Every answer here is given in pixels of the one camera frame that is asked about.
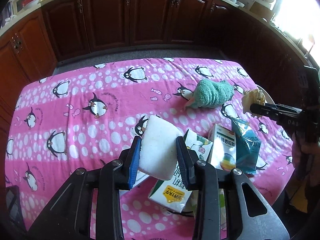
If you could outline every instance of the pink penguin tablecloth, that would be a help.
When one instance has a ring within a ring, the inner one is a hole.
[[[201,79],[226,80],[231,101],[215,109],[184,109]],[[44,78],[26,86],[17,101],[10,128],[6,185],[17,185],[26,229],[78,167],[93,170],[116,159],[142,136],[148,117],[156,114],[206,137],[215,123],[231,129],[229,117],[250,122],[261,139],[257,174],[250,178],[270,204],[289,180],[292,141],[266,117],[242,113],[244,90],[256,85],[235,62],[197,58],[137,59],[90,66]],[[125,239],[192,238],[194,218],[172,214],[148,199],[156,179],[121,196]],[[95,238],[93,200],[91,237]]]

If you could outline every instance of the window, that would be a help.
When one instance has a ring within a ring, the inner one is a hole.
[[[302,38],[307,51],[313,36],[315,45],[310,55],[320,65],[320,6],[316,0],[282,0],[273,22],[295,39]]]

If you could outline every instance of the white carton box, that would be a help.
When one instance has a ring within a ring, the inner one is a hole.
[[[188,130],[184,135],[188,149],[194,150],[199,159],[207,160],[212,149],[212,142]],[[179,165],[177,163],[171,180],[158,180],[149,194],[149,199],[176,212],[182,212],[192,191],[186,190],[183,185]]]
[[[209,131],[208,139],[213,142],[208,162],[216,169],[231,171],[236,167],[236,134],[219,124]]]

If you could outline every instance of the white sponge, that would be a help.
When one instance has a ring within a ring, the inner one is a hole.
[[[170,180],[177,165],[176,138],[181,135],[172,123],[151,115],[142,136],[139,171]]]

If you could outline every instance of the blue snack bag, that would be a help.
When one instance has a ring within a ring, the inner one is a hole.
[[[232,131],[236,134],[236,166],[247,174],[256,174],[261,140],[247,121],[232,117],[230,119]]]

